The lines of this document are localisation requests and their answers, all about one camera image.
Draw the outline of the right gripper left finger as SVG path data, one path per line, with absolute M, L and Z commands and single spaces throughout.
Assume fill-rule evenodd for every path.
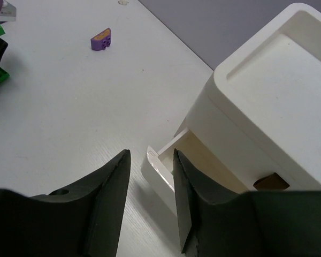
M 130 170 L 125 149 L 48 195 L 0 188 L 0 256 L 115 256 Z

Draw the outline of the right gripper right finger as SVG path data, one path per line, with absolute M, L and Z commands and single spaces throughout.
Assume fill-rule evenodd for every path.
M 185 256 L 321 256 L 321 191 L 238 194 L 179 150 L 173 167 Z

